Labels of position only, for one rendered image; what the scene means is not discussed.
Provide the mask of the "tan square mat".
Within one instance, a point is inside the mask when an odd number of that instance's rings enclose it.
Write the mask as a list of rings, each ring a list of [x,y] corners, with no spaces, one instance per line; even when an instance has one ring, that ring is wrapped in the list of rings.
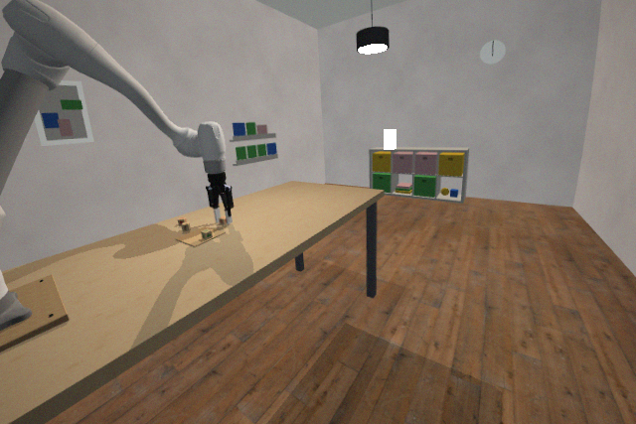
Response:
[[[202,238],[201,231],[205,230],[205,229],[210,229],[212,231],[212,234],[213,234],[212,238],[209,238],[209,239],[203,239]],[[225,233],[224,231],[220,231],[220,230],[213,229],[213,228],[205,226],[205,227],[202,227],[202,228],[197,229],[195,231],[192,231],[192,232],[190,232],[188,234],[185,234],[183,236],[175,238],[175,240],[178,240],[178,241],[181,241],[181,242],[186,243],[188,245],[196,247],[196,246],[201,245],[201,244],[203,244],[203,243],[205,243],[205,242],[207,242],[207,241],[209,241],[211,239],[214,239],[214,238],[216,238],[216,237],[218,237],[218,236],[220,236],[220,235],[222,235],[224,233]]]

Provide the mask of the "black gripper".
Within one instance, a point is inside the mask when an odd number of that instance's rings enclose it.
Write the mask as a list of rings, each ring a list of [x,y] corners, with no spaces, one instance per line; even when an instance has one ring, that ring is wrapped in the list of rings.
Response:
[[[208,174],[209,186],[206,186],[208,192],[210,208],[214,209],[216,223],[219,222],[221,217],[219,208],[219,195],[222,198],[224,204],[224,211],[226,213],[227,224],[233,222],[231,210],[234,207],[232,186],[226,184],[226,172],[219,174]],[[217,187],[217,188],[216,188]]]

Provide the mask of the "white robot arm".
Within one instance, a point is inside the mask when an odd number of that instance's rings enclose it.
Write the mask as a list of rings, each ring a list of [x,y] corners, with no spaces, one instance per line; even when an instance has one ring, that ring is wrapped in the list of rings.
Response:
[[[1,63],[0,195],[48,90],[55,89],[70,68],[127,97],[182,155],[203,157],[206,173],[227,169],[220,124],[201,123],[198,132],[173,124],[143,86],[63,14],[39,0],[11,0],[2,12],[15,32]],[[0,331],[32,316],[17,298],[0,270]]]

